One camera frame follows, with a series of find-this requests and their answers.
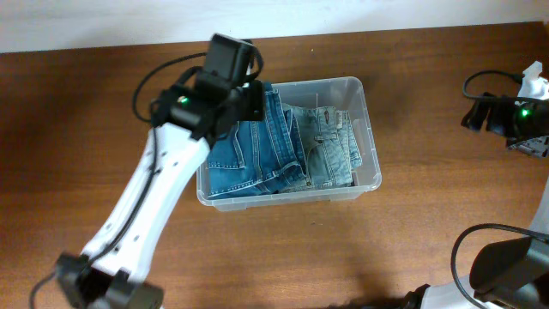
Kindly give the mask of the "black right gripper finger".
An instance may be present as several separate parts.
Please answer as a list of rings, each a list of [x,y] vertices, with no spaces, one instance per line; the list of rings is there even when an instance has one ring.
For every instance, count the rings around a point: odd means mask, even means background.
[[[475,100],[471,109],[463,117],[461,126],[472,131],[480,131],[492,107],[488,98],[492,97],[492,94],[484,92],[481,100]]]
[[[508,97],[490,100],[489,112],[486,119],[486,131],[495,134],[510,132],[510,99]]]

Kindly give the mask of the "dark blue jeans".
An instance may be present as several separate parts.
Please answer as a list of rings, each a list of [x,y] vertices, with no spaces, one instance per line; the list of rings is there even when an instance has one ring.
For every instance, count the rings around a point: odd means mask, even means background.
[[[297,117],[270,83],[264,99],[264,120],[238,122],[209,153],[210,199],[271,195],[305,178]]]

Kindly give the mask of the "light blue jeans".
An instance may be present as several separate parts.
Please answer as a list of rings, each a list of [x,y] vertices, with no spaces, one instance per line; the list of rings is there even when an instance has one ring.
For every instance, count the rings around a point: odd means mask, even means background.
[[[362,165],[362,158],[347,111],[333,106],[304,108],[282,106],[293,117],[292,133],[297,133],[302,163],[301,179],[283,191],[315,191],[348,187],[352,171]]]

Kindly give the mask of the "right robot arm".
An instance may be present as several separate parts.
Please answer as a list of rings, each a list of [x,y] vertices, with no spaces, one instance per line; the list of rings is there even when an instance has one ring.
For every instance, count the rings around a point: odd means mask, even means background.
[[[462,120],[470,130],[503,136],[510,149],[538,158],[548,156],[548,97],[497,97],[484,93]],[[458,275],[456,259],[463,240],[481,230],[499,230],[515,238],[484,246],[470,273]],[[450,256],[453,281],[424,285],[409,292],[404,308],[546,308],[548,306],[548,200],[544,198],[528,228],[483,223],[463,231]]]

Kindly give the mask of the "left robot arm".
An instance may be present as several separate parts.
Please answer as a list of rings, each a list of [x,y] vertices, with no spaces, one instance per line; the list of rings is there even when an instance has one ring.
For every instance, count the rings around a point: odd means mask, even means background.
[[[162,231],[185,186],[239,121],[264,117],[263,67],[248,39],[220,33],[149,105],[142,157],[105,224],[77,256],[63,253],[50,277],[73,308],[161,308],[147,281]]]

